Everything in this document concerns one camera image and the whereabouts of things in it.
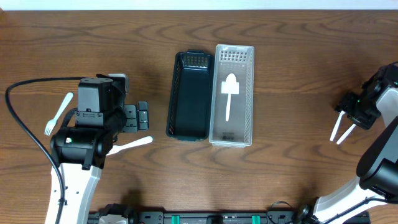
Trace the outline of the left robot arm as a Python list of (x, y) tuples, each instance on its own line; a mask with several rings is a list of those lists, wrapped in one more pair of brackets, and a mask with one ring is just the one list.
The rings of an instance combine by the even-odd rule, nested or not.
[(50, 141), (56, 166), (46, 223), (86, 223), (105, 159), (120, 133), (149, 128), (148, 104), (125, 104), (125, 74), (98, 74), (78, 85), (75, 125), (62, 125)]

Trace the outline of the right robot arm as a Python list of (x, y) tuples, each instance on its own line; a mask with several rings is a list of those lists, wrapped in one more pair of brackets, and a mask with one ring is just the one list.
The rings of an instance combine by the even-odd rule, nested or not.
[(352, 121), (337, 143), (357, 126), (368, 130), (378, 118), (386, 128), (360, 158), (355, 178), (302, 208), (300, 223), (366, 223), (360, 216), (368, 209), (397, 203), (397, 62), (381, 66), (361, 89), (345, 94), (335, 107)]

